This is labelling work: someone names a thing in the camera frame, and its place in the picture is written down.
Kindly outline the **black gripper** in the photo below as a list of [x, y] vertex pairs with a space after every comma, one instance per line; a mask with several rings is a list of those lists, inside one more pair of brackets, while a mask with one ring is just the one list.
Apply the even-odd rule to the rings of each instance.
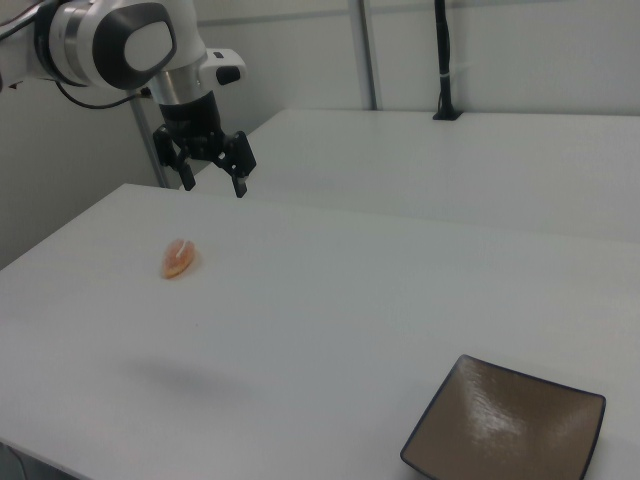
[[243, 131], [226, 135], [222, 130], [214, 94], [209, 92], [184, 104], [161, 104], [159, 108], [164, 123], [152, 138], [160, 164], [177, 172], [184, 189], [191, 191], [196, 182], [188, 157], [213, 161], [230, 176], [236, 197], [243, 198], [256, 159]]

